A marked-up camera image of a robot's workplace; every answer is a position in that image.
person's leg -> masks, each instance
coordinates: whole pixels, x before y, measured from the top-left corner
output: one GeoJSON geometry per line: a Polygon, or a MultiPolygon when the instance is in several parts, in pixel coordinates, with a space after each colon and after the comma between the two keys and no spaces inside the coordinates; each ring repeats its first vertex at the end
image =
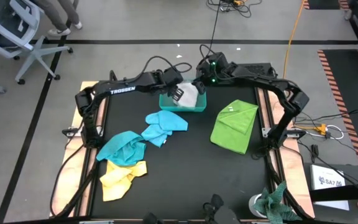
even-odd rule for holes
{"type": "Polygon", "coordinates": [[[70,0],[58,0],[58,1],[62,6],[62,8],[66,11],[68,20],[70,20],[77,29],[82,28],[80,17],[78,16],[78,13],[75,11],[73,3],[71,3],[70,0]]]}
{"type": "Polygon", "coordinates": [[[32,0],[39,8],[43,9],[45,15],[50,19],[52,24],[58,29],[59,31],[67,30],[66,24],[62,21],[59,16],[59,12],[56,10],[55,6],[50,3],[49,0],[32,0]]]}

green towel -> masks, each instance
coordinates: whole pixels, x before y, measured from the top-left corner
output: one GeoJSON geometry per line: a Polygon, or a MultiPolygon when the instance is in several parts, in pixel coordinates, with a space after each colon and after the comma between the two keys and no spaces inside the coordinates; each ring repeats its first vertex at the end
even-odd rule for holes
{"type": "Polygon", "coordinates": [[[254,126],[257,105],[235,100],[216,118],[211,142],[225,149],[245,154],[254,126]]]}

black table surface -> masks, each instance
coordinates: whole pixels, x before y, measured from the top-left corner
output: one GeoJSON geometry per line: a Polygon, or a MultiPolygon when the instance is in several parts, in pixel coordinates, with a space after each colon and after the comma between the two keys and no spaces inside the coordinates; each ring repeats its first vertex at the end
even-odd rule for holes
{"type": "MultiPolygon", "coordinates": [[[[96,180],[90,215],[142,219],[152,212],[161,219],[203,219],[203,204],[219,194],[238,218],[255,218],[248,201],[268,184],[264,160],[250,156],[262,145],[259,115],[245,155],[209,140],[218,113],[229,103],[242,100],[257,105],[255,89],[209,87],[206,94],[207,107],[202,113],[177,113],[188,122],[188,131],[173,132],[161,148],[147,142],[144,160],[148,174],[136,177],[122,199],[104,202],[102,185],[96,180]]],[[[158,111],[158,95],[132,92],[110,97],[104,138],[123,131],[140,134],[148,126],[145,117],[158,111]]],[[[98,177],[105,173],[106,161],[102,161],[98,177]]]]}

blue towel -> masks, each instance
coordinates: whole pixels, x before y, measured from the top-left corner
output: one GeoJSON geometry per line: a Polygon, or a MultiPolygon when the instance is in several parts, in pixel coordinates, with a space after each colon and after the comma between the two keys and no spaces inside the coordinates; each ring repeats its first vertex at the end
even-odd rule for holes
{"type": "Polygon", "coordinates": [[[113,136],[99,151],[96,159],[108,159],[118,166],[134,166],[144,157],[146,144],[142,136],[126,131],[113,136]]]}
{"type": "Polygon", "coordinates": [[[159,111],[146,116],[150,126],[144,130],[142,137],[155,146],[161,147],[172,131],[187,131],[188,123],[170,111],[159,111]]]}

office chair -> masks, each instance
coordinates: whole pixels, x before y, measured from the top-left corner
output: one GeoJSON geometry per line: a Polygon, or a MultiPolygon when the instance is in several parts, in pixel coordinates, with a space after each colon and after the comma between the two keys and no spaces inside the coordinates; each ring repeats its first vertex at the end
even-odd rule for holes
{"type": "Polygon", "coordinates": [[[44,36],[41,36],[34,46],[30,44],[40,24],[41,13],[43,13],[43,10],[29,0],[0,0],[0,54],[15,60],[19,60],[19,54],[21,53],[29,54],[15,77],[15,81],[20,85],[25,83],[22,76],[34,60],[44,66],[55,80],[59,80],[60,75],[56,75],[51,71],[49,66],[42,60],[42,56],[63,50],[67,50],[70,54],[73,53],[73,49],[67,46],[42,49],[41,46],[45,40],[44,36]]]}

